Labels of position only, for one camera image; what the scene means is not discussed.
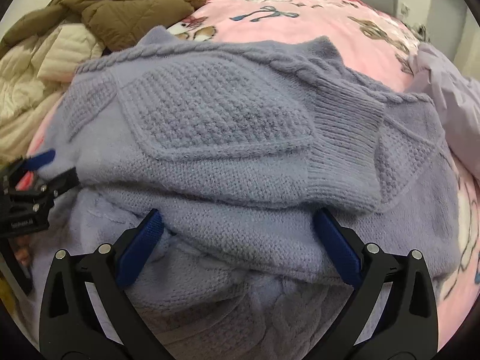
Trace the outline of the left hand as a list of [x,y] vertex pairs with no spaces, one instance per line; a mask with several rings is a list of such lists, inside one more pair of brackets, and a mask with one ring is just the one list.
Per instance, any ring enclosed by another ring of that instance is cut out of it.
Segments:
[[32,260],[30,241],[30,235],[19,236],[13,240],[16,260],[23,267],[28,267]]

